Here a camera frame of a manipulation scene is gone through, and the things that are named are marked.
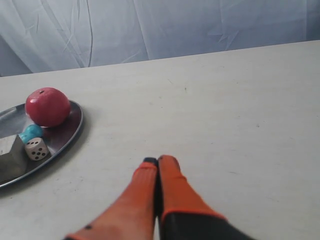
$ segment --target red apple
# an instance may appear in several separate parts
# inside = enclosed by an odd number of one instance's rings
[[[61,91],[53,87],[44,87],[28,96],[25,112],[37,125],[55,127],[69,116],[70,102]]]

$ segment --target white curtain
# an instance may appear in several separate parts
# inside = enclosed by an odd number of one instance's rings
[[[320,0],[0,0],[0,75],[320,39]]]

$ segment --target gray cube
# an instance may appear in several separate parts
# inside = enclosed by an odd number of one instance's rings
[[[18,135],[0,138],[0,182],[23,175],[27,163],[25,146]]]

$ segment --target round silver tray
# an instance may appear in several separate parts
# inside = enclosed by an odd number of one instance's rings
[[[84,114],[76,102],[70,101],[70,106],[70,115],[61,125],[43,128],[43,140],[51,154],[40,161],[28,160],[25,173],[16,178],[0,182],[0,188],[22,180],[42,168],[53,160],[75,138],[83,124]],[[27,117],[24,104],[0,112],[0,138],[23,133],[25,128],[30,124],[33,124],[33,122]]]

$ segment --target white table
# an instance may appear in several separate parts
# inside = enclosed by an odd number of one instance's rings
[[[319,239],[320,41],[0,84],[0,111],[51,86],[86,117],[62,158],[0,189],[1,239],[62,239],[108,207],[144,157],[161,154],[176,156],[204,200],[249,235]]]

